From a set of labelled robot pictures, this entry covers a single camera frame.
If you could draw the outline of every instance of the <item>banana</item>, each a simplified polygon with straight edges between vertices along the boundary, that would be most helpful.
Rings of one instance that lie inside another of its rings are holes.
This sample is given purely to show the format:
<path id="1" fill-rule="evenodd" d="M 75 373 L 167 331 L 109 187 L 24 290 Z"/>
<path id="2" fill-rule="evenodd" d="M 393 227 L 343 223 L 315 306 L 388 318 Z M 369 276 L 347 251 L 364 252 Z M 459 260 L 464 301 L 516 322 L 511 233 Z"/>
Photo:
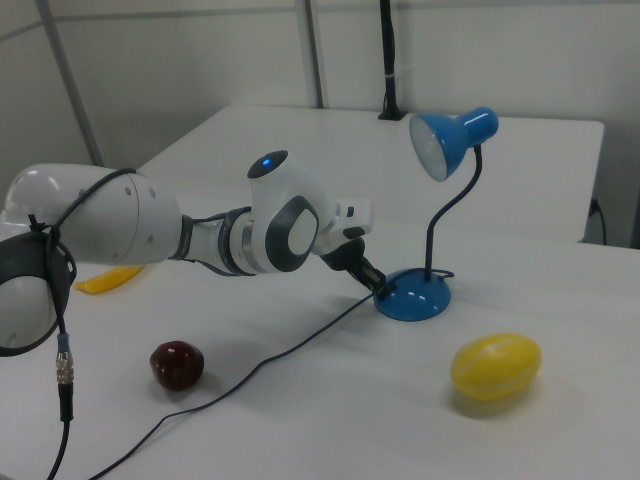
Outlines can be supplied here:
<path id="1" fill-rule="evenodd" d="M 115 267 L 85 282 L 76 282 L 76 290 L 95 295 L 108 292 L 135 277 L 144 267 Z"/>

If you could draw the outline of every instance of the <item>wall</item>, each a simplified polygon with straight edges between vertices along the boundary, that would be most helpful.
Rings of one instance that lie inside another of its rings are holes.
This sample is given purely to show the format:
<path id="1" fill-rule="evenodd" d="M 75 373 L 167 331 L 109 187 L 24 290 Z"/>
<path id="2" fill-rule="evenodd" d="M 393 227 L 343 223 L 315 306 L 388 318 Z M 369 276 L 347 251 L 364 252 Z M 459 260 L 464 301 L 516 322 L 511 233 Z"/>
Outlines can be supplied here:
<path id="1" fill-rule="evenodd" d="M 0 198 L 35 163 L 89 163 L 31 1 L 0 2 Z"/>
<path id="2" fill-rule="evenodd" d="M 315 106 L 299 4 L 52 1 L 105 164 L 139 166 L 228 104 Z"/>
<path id="3" fill-rule="evenodd" d="M 405 109 L 462 113 L 486 104 L 500 115 L 605 124 L 594 194 L 609 243 L 629 246 L 640 190 L 640 4 L 392 3 L 398 101 Z M 325 105 L 380 109 L 378 2 L 318 0 L 317 34 Z M 593 241 L 599 229 L 588 228 Z"/>

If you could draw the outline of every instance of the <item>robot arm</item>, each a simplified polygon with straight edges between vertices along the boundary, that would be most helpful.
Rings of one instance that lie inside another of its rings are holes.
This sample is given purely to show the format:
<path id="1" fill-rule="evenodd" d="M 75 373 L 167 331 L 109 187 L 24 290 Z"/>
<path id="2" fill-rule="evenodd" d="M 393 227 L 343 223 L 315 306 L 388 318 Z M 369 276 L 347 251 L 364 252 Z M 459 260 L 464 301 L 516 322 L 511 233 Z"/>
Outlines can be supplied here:
<path id="1" fill-rule="evenodd" d="M 0 355 L 36 346 L 36 340 L 46 338 L 55 326 L 45 277 L 33 273 L 33 265 L 16 260 L 25 255 L 15 235 L 29 231 L 29 214 L 54 224 L 109 172 L 91 166 L 38 165 L 12 183 L 0 213 L 0 240 L 13 237 L 0 242 Z M 193 220 L 182 215 L 165 187 L 139 174 L 122 175 L 68 218 L 60 228 L 61 242 L 82 262 L 141 265 L 170 258 L 199 262 L 223 275 L 291 272 L 314 253 L 374 292 L 384 285 L 384 275 L 363 256 L 360 237 L 373 223 L 369 201 L 331 200 L 286 151 L 257 160 L 248 178 L 252 208 Z M 66 283 L 68 292 L 72 279 Z"/>

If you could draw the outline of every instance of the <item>blue desk lamp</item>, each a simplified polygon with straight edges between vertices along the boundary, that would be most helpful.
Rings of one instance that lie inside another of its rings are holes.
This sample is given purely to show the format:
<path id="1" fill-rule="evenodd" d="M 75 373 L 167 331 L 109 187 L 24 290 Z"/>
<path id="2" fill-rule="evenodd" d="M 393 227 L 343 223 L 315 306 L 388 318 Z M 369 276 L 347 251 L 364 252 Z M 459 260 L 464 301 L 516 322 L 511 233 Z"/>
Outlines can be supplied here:
<path id="1" fill-rule="evenodd" d="M 493 110 L 480 107 L 465 115 L 451 118 L 446 115 L 414 115 L 409 123 L 411 141 L 418 160 L 431 177 L 443 182 L 458 168 L 465 153 L 473 148 L 476 170 L 467 186 L 436 213 L 427 229 L 424 268 L 401 270 L 387 277 L 393 290 L 386 296 L 377 296 L 375 305 L 388 317 L 415 322 L 435 317 L 451 300 L 451 291 L 444 281 L 447 276 L 437 275 L 431 268 L 433 257 L 433 231 L 437 221 L 451 207 L 464 198 L 474 187 L 482 172 L 480 144 L 498 130 L 498 117 Z"/>

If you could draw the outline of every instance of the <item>lamp base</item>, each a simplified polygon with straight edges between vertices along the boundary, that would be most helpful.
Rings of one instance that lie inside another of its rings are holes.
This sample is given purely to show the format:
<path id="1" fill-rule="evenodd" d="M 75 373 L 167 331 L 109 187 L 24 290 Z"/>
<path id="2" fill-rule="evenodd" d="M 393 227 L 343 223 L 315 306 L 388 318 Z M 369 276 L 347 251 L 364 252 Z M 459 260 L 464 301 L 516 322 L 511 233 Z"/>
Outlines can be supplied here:
<path id="1" fill-rule="evenodd" d="M 396 288 L 380 299 L 374 297 L 378 311 L 387 317 L 403 322 L 417 322 L 433 318 L 442 312 L 451 301 L 451 290 L 444 279 L 435 273 L 431 281 L 425 280 L 424 268 L 400 270 L 387 277 L 396 280 Z"/>

